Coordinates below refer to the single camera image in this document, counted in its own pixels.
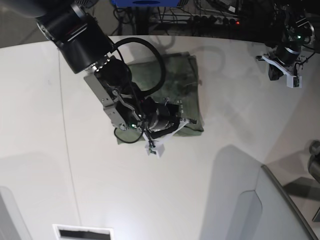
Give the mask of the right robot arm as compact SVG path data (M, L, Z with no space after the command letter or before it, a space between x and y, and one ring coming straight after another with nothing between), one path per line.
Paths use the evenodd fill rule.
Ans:
M3 4L21 16L33 18L75 74L87 72L85 81L116 131L133 129L153 145L154 140L179 129L178 106L152 99L152 94L166 81L166 66L158 50L148 41L128 37L113 42L76 0L5 0ZM133 82L132 71L123 57L113 56L120 46L129 43L147 47L157 59L160 79L154 87L141 90Z

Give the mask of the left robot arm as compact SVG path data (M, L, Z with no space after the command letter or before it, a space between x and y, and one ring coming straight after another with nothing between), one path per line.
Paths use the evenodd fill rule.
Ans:
M316 30L307 19L308 10L313 11L320 4L315 0L274 0L264 44L272 51L267 53L270 60L299 76L300 69L311 57L300 58L302 48L308 48L316 40Z

